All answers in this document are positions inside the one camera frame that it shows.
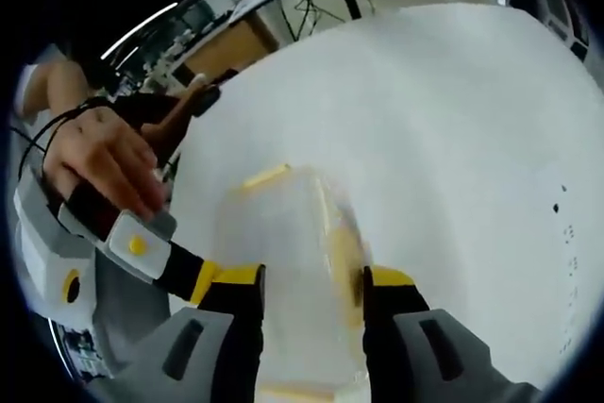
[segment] white tablecloth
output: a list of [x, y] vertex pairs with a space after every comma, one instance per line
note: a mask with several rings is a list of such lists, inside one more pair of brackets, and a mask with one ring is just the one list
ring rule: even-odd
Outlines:
[[192, 121], [175, 240], [211, 257], [228, 188], [313, 165], [347, 191], [376, 263], [415, 277], [508, 378], [543, 386], [602, 295], [603, 106], [580, 62], [519, 10], [345, 24], [250, 67]]

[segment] person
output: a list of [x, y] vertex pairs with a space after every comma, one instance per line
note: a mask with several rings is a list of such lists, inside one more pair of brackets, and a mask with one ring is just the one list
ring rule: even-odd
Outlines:
[[[195, 97], [206, 86], [193, 81], [177, 96], [134, 93], [118, 98], [113, 109], [89, 109], [59, 123], [43, 162], [47, 182], [68, 199], [87, 180], [118, 209], [152, 218], [165, 198], [154, 169], [184, 137]], [[49, 109], [55, 117], [93, 96], [78, 63], [53, 59], [24, 68], [15, 113], [27, 121]]]

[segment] finger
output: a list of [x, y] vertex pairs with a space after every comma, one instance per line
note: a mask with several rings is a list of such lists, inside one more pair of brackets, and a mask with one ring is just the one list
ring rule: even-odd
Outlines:
[[107, 148], [88, 150], [73, 168], [119, 210], [131, 210], [146, 220], [153, 217]]
[[122, 117], [109, 108], [99, 108], [94, 111], [101, 123], [101, 128], [115, 127], [114, 131], [120, 136], [120, 140], [130, 143], [148, 167], [155, 168], [158, 165], [158, 158], [155, 156], [153, 148]]
[[115, 144], [111, 149], [115, 162], [138, 192], [143, 203], [152, 211], [161, 210], [165, 193], [153, 170], [145, 165], [129, 142]]
[[158, 165], [158, 157], [153, 152], [153, 148], [137, 134], [133, 129], [126, 130], [125, 142], [129, 143], [134, 152], [143, 160], [147, 167], [155, 168]]

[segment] transparent plastic box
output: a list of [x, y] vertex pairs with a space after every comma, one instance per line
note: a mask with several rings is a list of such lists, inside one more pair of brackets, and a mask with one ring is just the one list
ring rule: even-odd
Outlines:
[[218, 262], [266, 265], [257, 392], [329, 401], [366, 379], [366, 258], [352, 209], [325, 178], [285, 165], [260, 174], [226, 195], [216, 222]]

